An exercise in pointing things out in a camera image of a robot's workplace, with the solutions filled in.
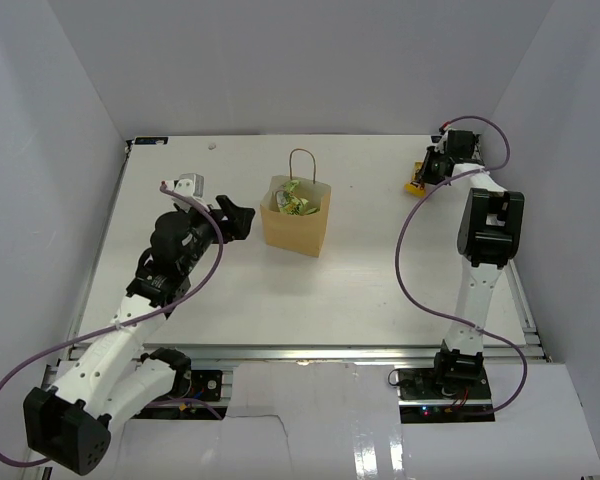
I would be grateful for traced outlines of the green mint sachet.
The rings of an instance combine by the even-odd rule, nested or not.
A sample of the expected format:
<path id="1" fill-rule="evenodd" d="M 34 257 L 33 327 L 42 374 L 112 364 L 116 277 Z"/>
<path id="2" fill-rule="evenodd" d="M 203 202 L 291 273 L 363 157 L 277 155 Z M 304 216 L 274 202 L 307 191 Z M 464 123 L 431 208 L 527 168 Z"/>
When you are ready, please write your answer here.
<path id="1" fill-rule="evenodd" d="M 308 216 L 319 211 L 318 207 L 310 207 L 309 200 L 297 193 L 302 183 L 299 180 L 289 180 L 273 192 L 273 199 L 280 213 L 292 216 Z"/>

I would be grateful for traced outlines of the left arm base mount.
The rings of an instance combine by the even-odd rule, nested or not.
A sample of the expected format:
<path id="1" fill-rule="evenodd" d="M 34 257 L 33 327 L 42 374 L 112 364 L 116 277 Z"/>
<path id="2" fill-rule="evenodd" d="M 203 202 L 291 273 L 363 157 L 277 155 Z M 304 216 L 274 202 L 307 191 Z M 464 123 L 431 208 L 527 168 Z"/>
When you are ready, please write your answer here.
<path id="1" fill-rule="evenodd" d="M 226 407 L 222 399 L 221 370 L 192 370 L 186 373 L 175 396 L 163 396 L 157 404 L 146 407 L 138 419 L 152 420 L 222 420 Z"/>

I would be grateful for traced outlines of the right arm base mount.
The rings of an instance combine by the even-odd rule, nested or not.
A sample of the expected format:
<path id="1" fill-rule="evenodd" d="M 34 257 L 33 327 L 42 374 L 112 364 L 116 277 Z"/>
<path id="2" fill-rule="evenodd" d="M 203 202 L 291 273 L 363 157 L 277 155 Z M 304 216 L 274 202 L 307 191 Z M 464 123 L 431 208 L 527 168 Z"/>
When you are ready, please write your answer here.
<path id="1" fill-rule="evenodd" d="M 494 422 L 493 401 L 486 372 L 473 384 L 442 386 L 433 368 L 396 368 L 387 382 L 398 395 L 403 425 Z"/>

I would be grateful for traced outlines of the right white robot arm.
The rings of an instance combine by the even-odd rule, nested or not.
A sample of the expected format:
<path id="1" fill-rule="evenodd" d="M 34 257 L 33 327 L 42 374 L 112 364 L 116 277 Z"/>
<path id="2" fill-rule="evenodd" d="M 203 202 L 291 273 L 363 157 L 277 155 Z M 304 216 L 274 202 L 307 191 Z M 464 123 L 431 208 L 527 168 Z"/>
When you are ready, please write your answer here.
<path id="1" fill-rule="evenodd" d="M 415 170 L 419 187 L 438 186 L 454 176 L 468 182 L 457 235 L 462 278 L 454 321 L 434 359 L 431 384 L 441 397 L 466 395 L 482 380 L 484 333 L 495 286 L 518 252 L 525 196 L 507 190 L 486 172 L 479 136 L 447 125 L 432 140 Z"/>

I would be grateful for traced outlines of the yellow candy bar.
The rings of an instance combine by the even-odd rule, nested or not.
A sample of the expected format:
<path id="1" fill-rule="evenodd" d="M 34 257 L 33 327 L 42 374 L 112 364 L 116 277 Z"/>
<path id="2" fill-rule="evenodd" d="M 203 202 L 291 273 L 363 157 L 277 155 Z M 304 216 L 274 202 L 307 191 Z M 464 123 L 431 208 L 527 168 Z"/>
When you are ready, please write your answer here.
<path id="1" fill-rule="evenodd" d="M 425 184 L 419 180 L 419 172 L 423 166 L 423 161 L 414 163 L 410 180 L 404 185 L 405 191 L 418 198 L 423 198 L 426 195 Z"/>

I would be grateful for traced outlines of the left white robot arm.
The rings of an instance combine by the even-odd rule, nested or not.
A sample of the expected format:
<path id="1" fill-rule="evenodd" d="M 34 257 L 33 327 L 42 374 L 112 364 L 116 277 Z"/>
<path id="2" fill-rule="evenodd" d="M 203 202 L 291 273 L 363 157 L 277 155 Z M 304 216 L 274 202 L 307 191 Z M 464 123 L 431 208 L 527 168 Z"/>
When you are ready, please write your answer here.
<path id="1" fill-rule="evenodd" d="M 227 196 L 217 208 L 191 197 L 159 216 L 110 329 L 98 336 L 47 389 L 34 388 L 23 403 L 29 447 L 84 476 L 102 461 L 112 434 L 153 400 L 179 399 L 191 387 L 190 359 L 160 348 L 123 373 L 145 341 L 161 328 L 173 303 L 192 291 L 189 276 L 210 245 L 244 240 L 255 211 Z"/>

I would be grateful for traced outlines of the brown paper bag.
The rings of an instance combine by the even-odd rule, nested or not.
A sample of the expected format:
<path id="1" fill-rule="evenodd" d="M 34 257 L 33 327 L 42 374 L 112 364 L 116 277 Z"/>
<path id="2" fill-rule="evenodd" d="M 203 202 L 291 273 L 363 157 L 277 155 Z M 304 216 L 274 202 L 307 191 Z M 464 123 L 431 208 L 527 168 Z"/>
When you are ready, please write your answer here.
<path id="1" fill-rule="evenodd" d="M 297 176 L 293 172 L 295 154 L 307 155 L 311 160 L 312 172 L 309 178 Z M 269 190 L 260 202 L 260 215 L 266 244 L 306 256 L 319 257 L 327 231 L 332 188 L 317 180 L 317 162 L 314 154 L 304 148 L 294 148 L 288 157 L 289 173 L 273 176 Z M 309 200 L 310 207 L 319 211 L 308 216 L 292 216 L 278 211 L 273 192 L 289 180 L 302 183 L 298 196 Z"/>

